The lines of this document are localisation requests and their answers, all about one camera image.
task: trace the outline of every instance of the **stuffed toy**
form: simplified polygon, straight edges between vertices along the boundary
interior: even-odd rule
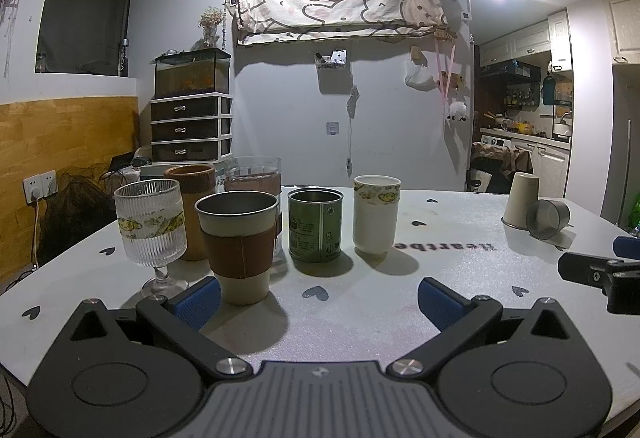
[[[462,120],[466,121],[466,104],[459,100],[453,101],[449,106],[449,120]]]

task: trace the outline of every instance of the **green tin can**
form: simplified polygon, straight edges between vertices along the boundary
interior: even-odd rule
[[[342,193],[304,188],[289,193],[289,253],[318,263],[340,255]]]

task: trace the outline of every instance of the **fish tank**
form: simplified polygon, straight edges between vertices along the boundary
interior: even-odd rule
[[[228,94],[230,59],[231,55],[218,48],[158,57],[155,98],[211,92]]]

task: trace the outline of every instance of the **cartoon tapestry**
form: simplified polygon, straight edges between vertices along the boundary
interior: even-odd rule
[[[425,36],[445,28],[440,0],[226,0],[238,44]]]

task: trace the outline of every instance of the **white ceramic cup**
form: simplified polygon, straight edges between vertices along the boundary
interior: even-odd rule
[[[533,202],[538,201],[539,186],[540,178],[533,174],[516,173],[513,176],[507,208],[502,216],[505,225],[526,230],[527,209]]]
[[[401,185],[391,176],[354,178],[353,243],[359,251],[384,254],[394,245]]]
[[[205,196],[195,208],[222,299],[238,305],[263,299],[269,293],[278,217],[276,196],[231,191]]]

